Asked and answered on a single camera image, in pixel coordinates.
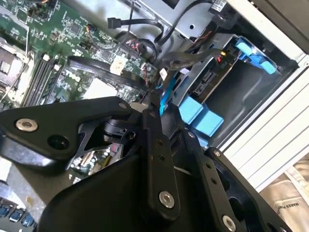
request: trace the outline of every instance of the black bracket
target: black bracket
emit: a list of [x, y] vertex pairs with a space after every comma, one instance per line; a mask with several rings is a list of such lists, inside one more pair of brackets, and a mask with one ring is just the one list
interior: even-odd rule
[[[129, 104], [118, 97], [7, 110], [0, 114], [0, 154], [16, 163], [59, 173], [77, 153], [80, 132], [86, 132], [87, 140], [97, 125], [110, 119], [127, 119], [131, 112]], [[23, 118], [35, 121], [37, 129], [18, 129], [16, 123]], [[87, 122], [90, 129], [79, 131]]]

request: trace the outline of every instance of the black connector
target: black connector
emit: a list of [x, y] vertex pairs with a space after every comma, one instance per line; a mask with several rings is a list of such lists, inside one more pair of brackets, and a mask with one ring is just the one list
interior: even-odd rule
[[116, 29], [121, 27], [121, 19], [120, 18], [108, 18], [108, 29]]

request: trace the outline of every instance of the ram slot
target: ram slot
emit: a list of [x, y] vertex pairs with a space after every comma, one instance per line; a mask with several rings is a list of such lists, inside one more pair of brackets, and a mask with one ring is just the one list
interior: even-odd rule
[[40, 104], [42, 92], [49, 80], [51, 71], [54, 66], [54, 60], [46, 59], [43, 56], [37, 63], [30, 85], [26, 91], [25, 97], [21, 103], [21, 107], [28, 107]]

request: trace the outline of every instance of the white fabric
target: white fabric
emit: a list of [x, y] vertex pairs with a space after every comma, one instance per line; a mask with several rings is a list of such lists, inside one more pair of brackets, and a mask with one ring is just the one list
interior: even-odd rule
[[309, 232], [308, 181], [309, 160], [305, 157], [261, 192], [293, 232]]

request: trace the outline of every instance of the red wire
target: red wire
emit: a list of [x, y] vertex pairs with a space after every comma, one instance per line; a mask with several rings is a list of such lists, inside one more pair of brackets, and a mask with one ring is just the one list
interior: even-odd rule
[[145, 71], [145, 82], [146, 82], [146, 85], [148, 85], [147, 67], [146, 66], [144, 68], [144, 71]]

